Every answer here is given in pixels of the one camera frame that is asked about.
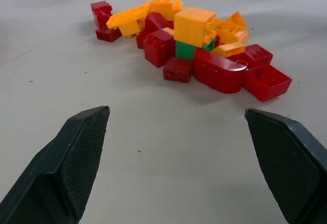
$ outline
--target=orange lego brick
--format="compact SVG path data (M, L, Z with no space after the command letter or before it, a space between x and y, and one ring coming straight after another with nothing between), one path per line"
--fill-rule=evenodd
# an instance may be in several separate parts
M169 28L169 27L163 28L162 30L167 32L168 34L170 34L172 36L175 34L175 31L173 29Z
M174 39L201 48L216 37L217 24L215 12L185 8L175 15Z
M231 55L243 53L244 51L245 45L241 42L233 42L221 45L211 50L212 53L218 54L222 57L229 57Z
M166 20L174 20L174 15L183 8L181 0L154 0L150 12L160 13Z
M119 28L123 36L131 37L138 34L144 24L144 19L149 14L152 2L114 14L107 22L108 28Z
M235 22L236 24L244 27L245 29L247 29L247 24L245 22L245 20L243 19L243 17L241 16L240 12L236 12L235 14L233 14L230 19Z

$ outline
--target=plastic brick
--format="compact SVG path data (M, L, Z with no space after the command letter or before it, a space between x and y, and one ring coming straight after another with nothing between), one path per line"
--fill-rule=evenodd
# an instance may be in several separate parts
M154 0L150 12L160 13L166 20L174 20L176 13L183 8L183 2L180 0Z
M112 6L109 3L102 1L102 2L98 2L98 3L92 3L91 9L92 9L92 12L100 10L100 11L103 11L104 13L111 15Z
M216 47L211 52L219 54L222 57L229 57L234 54L240 54L245 51L245 45L241 42L234 42L230 44L224 44Z
M228 57L232 61L244 60L248 63L248 68L254 68L259 65L268 65L272 60L272 53L268 52L258 44L247 46L241 54Z
M163 78L169 81L189 82L193 62L187 59L170 57L163 68Z
M157 68L164 66L167 59L175 54L175 41L163 30L149 33L143 41L143 47L145 58Z
M95 15L95 23L96 23L97 28L100 28L103 26L106 27L106 23L108 22L108 20L111 17L111 14L105 13L104 11L101 11L101 10L96 10L94 12L94 15Z
M174 38L176 41L202 48L216 37L217 24L215 12L185 8L175 15Z
M176 42L176 57L183 59L194 59L196 46L183 42Z
M233 94L240 91L244 84L246 66L204 49L197 49L194 77L219 92Z
M149 13L152 3L114 14L107 22L108 28L119 28L123 36L132 37L138 34L144 26L144 20Z
M265 102L287 92L292 79L271 65L262 65L247 71L245 88Z
M108 29L101 27L96 30L97 38L102 41L114 42L122 36L119 29Z
M168 27L169 22L160 13L150 13L145 19L145 30L157 31Z

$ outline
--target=red lego brick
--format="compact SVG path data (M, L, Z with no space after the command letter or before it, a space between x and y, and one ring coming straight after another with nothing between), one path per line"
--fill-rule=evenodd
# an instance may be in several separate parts
M143 49L143 41L145 37L149 34L148 31L143 29L137 36L136 36L136 44L138 49Z
M157 31L168 27L168 21L160 13L150 13L145 19L145 30Z
M163 31L161 29L158 31L152 32L150 34L167 46L168 57L175 56L176 41L174 40L173 35L167 33L166 31Z
M92 12L95 12L96 10L100 10L100 11L103 11L110 15L111 15L111 11L112 11L112 6L105 1L98 2L98 3L92 3L91 8L92 8Z
M272 60L273 55L258 44L247 46L245 51L240 54L232 55L227 59L232 61L243 60L248 62L248 68L254 68L259 65L268 65Z
M145 59L159 68L164 66L168 59L167 46L153 35L148 34L143 41Z
M197 48L194 77L219 92L233 94L240 91L244 84L246 66Z
M163 68L163 78L169 81L189 82L193 62L189 59L170 57Z
M247 71L245 88L265 102L287 92L292 79L271 65L261 65Z
M122 36L119 29L108 29L107 27L101 27L96 30L97 38L99 40L114 42Z
M170 29L174 29L174 21L168 21L168 26Z
M220 40L220 36L216 36L214 49L219 46L219 40Z
M105 1L92 3L91 9L97 28L105 26L109 18L112 16L112 6Z
M111 14L107 14L100 10L96 10L94 12L94 14L95 14L95 23L96 23L97 28L101 28L103 26L106 27L106 23L110 19Z

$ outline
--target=green lego brick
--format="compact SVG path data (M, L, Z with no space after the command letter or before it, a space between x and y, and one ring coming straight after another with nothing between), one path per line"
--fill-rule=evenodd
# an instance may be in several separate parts
M196 48L196 46L177 41L175 56L183 59L194 59Z
M212 49L215 48L215 42L216 42L216 39L212 39L209 44L203 46L203 49L205 49L207 51L211 51Z

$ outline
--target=pile of lego bricks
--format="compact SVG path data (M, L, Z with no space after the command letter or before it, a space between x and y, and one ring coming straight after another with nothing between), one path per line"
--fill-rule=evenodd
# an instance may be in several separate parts
M165 80L188 83L191 75L225 94L246 88L265 102L288 90L292 79L270 65L273 55L253 44L239 12L219 20L215 12L184 8L180 0L154 0L112 14L107 2L91 4L99 40L136 37L137 47Z

